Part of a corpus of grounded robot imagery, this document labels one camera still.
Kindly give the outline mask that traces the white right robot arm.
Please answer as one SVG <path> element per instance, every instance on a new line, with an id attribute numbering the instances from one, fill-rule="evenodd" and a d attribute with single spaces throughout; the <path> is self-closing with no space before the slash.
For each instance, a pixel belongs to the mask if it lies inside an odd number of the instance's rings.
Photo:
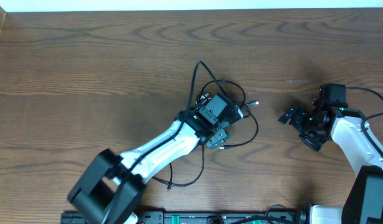
<path id="1" fill-rule="evenodd" d="M 314 151 L 326 141 L 336 143 L 356 175 L 345 204 L 311 206 L 308 223 L 383 223 L 383 146 L 364 119 L 359 110 L 329 101 L 311 112 L 295 105 L 280 116 Z"/>

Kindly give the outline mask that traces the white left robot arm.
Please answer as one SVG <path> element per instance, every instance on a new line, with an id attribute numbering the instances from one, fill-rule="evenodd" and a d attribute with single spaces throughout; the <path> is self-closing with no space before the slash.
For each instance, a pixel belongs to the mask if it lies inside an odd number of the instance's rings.
<path id="1" fill-rule="evenodd" d="M 105 149 L 87 167 L 67 200 L 89 223 L 137 223 L 134 210 L 147 182 L 172 161 L 210 142 L 217 129 L 242 117 L 236 105 L 210 102 L 136 149 L 121 154 Z"/>

